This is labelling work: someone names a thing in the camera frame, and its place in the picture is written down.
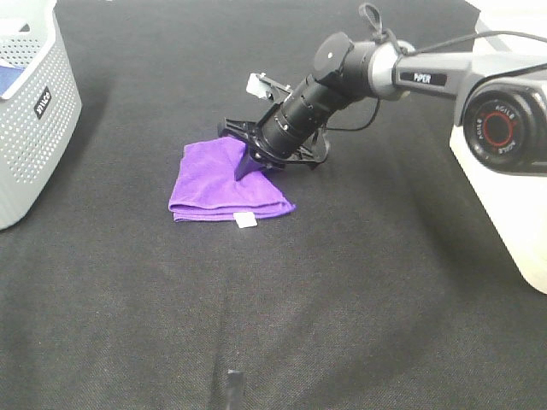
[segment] black fabric surface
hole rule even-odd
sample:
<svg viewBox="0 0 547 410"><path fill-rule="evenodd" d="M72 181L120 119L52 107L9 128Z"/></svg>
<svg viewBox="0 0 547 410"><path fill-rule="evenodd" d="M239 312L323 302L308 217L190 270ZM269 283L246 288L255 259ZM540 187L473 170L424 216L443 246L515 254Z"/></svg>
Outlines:
<svg viewBox="0 0 547 410"><path fill-rule="evenodd" d="M417 46L478 16L375 3ZM365 132L331 133L325 164L272 176L294 214L239 230L167 211L183 146L267 108L249 73L297 84L328 35L367 36L358 5L60 1L85 106L29 215L0 232L0 408L223 409L229 369L246 410L547 407L547 299L448 147L450 101L387 102Z"/></svg>

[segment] cable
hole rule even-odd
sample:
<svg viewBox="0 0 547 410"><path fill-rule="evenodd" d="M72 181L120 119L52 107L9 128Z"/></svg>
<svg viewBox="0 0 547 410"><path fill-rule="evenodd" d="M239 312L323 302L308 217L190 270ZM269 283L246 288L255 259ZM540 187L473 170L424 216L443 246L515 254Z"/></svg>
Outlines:
<svg viewBox="0 0 547 410"><path fill-rule="evenodd" d="M347 131L347 132L362 131L365 128L368 128L374 122L374 120L376 120L376 115L378 115L379 106L380 106L380 99L377 98L376 107L374 107L373 115L370 117L370 120L368 120L367 124L365 124L364 126L360 126L358 128L331 128L327 126L325 129L328 131Z"/></svg>
<svg viewBox="0 0 547 410"><path fill-rule="evenodd" d="M416 56L417 54L428 53L430 51L443 49L444 47L448 47L450 45L464 43L464 42L470 41L470 40L475 40L477 38L494 37L494 36L500 36L500 35L530 38L532 40L540 41L542 43L547 43L547 38L541 37L541 36L536 36L534 34L528 34L526 32L511 32L511 31L506 31L506 30L498 30L498 31L477 32L477 33L474 33L474 34L468 34L467 36L453 38L451 40L444 41L443 43L437 43L437 44L429 45L429 46L424 47L422 49L418 49L418 50L415 50L415 51L410 51L410 52L407 52L407 53L404 53L404 54L406 56Z"/></svg>
<svg viewBox="0 0 547 410"><path fill-rule="evenodd" d="M405 55L405 56L407 55L407 49L399 45L399 42L397 41L397 37L395 37L395 33L392 30L390 30L389 28L386 28L383 31L383 34L387 36L387 38L391 42L391 45L393 46L393 48L399 55Z"/></svg>

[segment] white label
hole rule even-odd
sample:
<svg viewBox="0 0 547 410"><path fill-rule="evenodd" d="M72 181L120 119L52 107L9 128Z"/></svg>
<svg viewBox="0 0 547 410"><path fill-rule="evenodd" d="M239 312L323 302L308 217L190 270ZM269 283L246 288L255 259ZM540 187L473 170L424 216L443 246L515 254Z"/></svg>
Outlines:
<svg viewBox="0 0 547 410"><path fill-rule="evenodd" d="M240 228L251 228L258 225L255 214L252 212L234 212L233 218Z"/></svg>
<svg viewBox="0 0 547 410"><path fill-rule="evenodd" d="M260 81L260 75L252 73L247 82L247 92L255 97L267 100L271 93L270 87Z"/></svg>
<svg viewBox="0 0 547 410"><path fill-rule="evenodd" d="M430 84L431 74L414 73L414 81L417 83Z"/></svg>

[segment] gray plastic basket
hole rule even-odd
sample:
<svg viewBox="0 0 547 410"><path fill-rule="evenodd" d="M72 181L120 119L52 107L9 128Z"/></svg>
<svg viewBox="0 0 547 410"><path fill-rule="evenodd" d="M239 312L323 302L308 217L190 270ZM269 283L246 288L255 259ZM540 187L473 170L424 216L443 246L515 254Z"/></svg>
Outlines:
<svg viewBox="0 0 547 410"><path fill-rule="evenodd" d="M81 100L56 0L2 0L0 58L23 67L0 96L0 229L28 212L70 140Z"/></svg>

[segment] purple microfiber cloth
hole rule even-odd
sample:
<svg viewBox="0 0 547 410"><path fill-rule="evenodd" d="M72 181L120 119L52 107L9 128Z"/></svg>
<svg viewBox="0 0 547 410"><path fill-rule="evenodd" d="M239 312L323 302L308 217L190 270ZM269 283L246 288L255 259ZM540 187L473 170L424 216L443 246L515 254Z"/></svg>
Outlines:
<svg viewBox="0 0 547 410"><path fill-rule="evenodd" d="M273 218L296 207L261 173L236 181L245 144L232 137L185 146L179 177L169 199L174 220L234 220L234 212Z"/></svg>

